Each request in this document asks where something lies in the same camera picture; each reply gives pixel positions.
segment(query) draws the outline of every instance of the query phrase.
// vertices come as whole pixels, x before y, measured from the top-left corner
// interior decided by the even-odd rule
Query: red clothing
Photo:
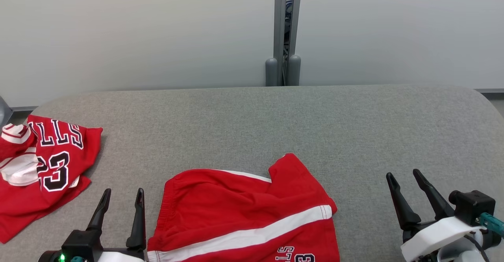
[[[252,174],[197,169],[165,184],[152,262],[338,262],[333,200],[293,154]]]
[[[28,124],[5,126],[0,140],[3,169],[8,167],[11,173],[15,171],[14,175],[20,175],[16,179],[23,177],[23,182],[27,182],[25,186],[14,186],[9,182],[10,177],[2,174],[0,179],[0,242],[3,244],[31,222],[85,190],[91,181],[82,173],[93,165],[100,150],[101,128],[87,129],[35,115],[29,115]],[[33,154],[33,148],[36,173],[29,172],[29,164],[13,166],[19,157]]]

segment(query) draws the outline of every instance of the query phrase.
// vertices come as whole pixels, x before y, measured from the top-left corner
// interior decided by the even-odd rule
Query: white wall
[[[264,86],[274,0],[0,0],[0,96]]]
[[[504,88],[504,0],[301,0],[301,85]]]

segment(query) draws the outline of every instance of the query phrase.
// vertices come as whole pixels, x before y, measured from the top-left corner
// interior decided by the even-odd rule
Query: cable
[[[292,0],[288,0],[285,2],[285,20],[288,20],[292,17],[292,6],[293,6]]]
[[[483,250],[483,248],[481,247],[481,245],[479,245],[479,243],[475,239],[473,239],[472,237],[470,237],[468,235],[464,235],[464,237],[466,239],[468,239],[469,241],[471,241],[476,246],[476,248],[481,253],[481,256],[483,257],[483,260],[485,260],[485,262],[490,262],[490,260],[488,260],[488,256],[486,256],[485,251]]]

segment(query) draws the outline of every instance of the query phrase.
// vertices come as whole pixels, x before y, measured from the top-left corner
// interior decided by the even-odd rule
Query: gray pole base
[[[278,86],[278,61],[275,58],[269,58],[266,61],[266,86]]]
[[[301,72],[301,58],[298,55],[289,57],[289,74],[287,75],[288,86],[299,86],[299,75]]]

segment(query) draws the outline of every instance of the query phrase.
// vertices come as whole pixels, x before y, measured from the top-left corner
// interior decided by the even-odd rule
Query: white trim
[[[0,168],[2,178],[10,185],[25,186],[38,181],[35,154],[22,154]]]
[[[237,249],[266,242],[284,235],[300,226],[320,220],[329,219],[332,209],[329,205],[320,205],[303,212],[288,216],[264,228],[252,230],[239,230],[226,235],[197,242],[172,251],[148,251],[150,262],[178,262],[196,255]]]
[[[28,138],[31,135],[31,129],[29,127],[27,128],[27,130],[23,136],[20,135],[20,132],[23,130],[24,127],[25,126],[23,124],[20,124],[20,125],[13,126],[10,129],[3,128],[2,131],[4,133],[2,133],[2,138],[5,141],[8,141],[13,144],[23,144],[24,142],[26,142],[28,140]],[[17,135],[21,138],[12,137],[10,135],[7,135],[6,133],[11,134],[11,135]]]
[[[6,158],[5,160],[3,160],[2,162],[0,162],[0,171],[2,171],[3,168],[5,168],[5,165],[9,164],[11,165],[11,161],[15,161],[16,158],[20,157],[20,156],[24,156],[25,154],[35,154],[35,151],[36,151],[36,148],[35,147],[30,147],[28,149],[26,149],[26,151],[23,152],[23,154],[20,154],[19,156],[16,156],[14,157],[11,157],[11,158]]]
[[[98,262],[145,262],[140,258],[122,254],[119,252],[105,251],[101,253]]]
[[[255,174],[251,174],[251,173],[247,173],[247,172],[228,171],[228,170],[216,170],[216,171],[225,171],[225,172],[228,172],[228,173],[232,173],[232,174],[236,174],[236,175],[243,175],[243,176],[247,176],[247,177],[250,177],[250,178],[255,178],[255,179],[262,180],[262,181],[266,181],[267,183],[271,183],[271,179],[269,179],[267,177],[259,176],[259,175],[255,175]]]
[[[79,178],[81,176],[77,176],[77,178],[74,180],[74,182],[68,187],[68,188],[74,188],[77,186],[77,184],[79,183]]]

